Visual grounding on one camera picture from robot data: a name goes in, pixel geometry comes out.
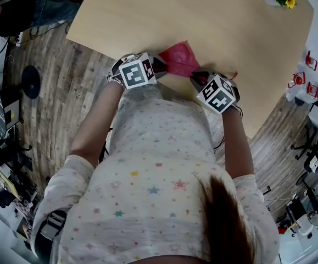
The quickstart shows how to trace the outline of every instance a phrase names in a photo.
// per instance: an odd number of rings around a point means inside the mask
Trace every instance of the sunflower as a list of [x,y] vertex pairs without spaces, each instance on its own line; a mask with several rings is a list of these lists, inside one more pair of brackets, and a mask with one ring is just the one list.
[[286,6],[287,6],[289,9],[293,9],[294,6],[295,6],[295,0],[286,0]]

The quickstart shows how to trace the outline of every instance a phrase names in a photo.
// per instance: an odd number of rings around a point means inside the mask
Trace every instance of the white box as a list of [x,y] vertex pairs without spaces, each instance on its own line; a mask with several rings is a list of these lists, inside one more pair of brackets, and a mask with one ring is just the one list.
[[197,98],[217,113],[222,113],[236,101],[232,85],[219,74],[204,87]]
[[119,70],[127,89],[157,83],[148,53],[128,56]]

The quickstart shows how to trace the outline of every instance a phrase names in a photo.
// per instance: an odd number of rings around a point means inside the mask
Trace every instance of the folded cloth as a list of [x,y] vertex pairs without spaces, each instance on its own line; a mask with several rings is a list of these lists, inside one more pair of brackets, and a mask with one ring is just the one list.
[[191,77],[200,65],[187,41],[173,45],[159,54],[168,65],[168,73]]

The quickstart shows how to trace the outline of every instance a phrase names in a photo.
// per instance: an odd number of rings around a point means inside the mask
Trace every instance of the black shirt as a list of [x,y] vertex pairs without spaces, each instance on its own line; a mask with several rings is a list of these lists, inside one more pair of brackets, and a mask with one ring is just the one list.
[[0,36],[15,36],[26,30],[32,23],[35,1],[11,0],[1,5]]

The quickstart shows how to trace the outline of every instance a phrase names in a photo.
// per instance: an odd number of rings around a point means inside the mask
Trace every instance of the wooden floor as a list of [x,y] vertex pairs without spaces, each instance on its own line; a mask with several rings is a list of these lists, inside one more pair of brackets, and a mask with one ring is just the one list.
[[[68,41],[65,27],[22,45],[12,52],[13,64],[8,69],[8,84],[18,84],[22,70],[34,65],[41,74],[40,97],[30,100],[23,97],[24,124],[19,124],[21,144],[32,145],[31,157],[34,171],[30,178],[40,193],[46,187],[46,177],[51,177],[63,165],[75,133],[99,95],[114,60],[91,49]],[[308,122],[308,107],[297,107],[283,96],[263,127],[250,141],[256,180],[262,192],[271,186],[272,192],[265,195],[266,204],[277,218],[284,213],[287,199],[301,192],[295,182],[304,172],[304,156],[297,161],[294,142],[304,141],[303,126]],[[223,137],[220,117],[209,114],[211,134],[216,145]],[[224,166],[224,147],[216,152],[217,163]],[[309,178],[309,183],[317,179]]]

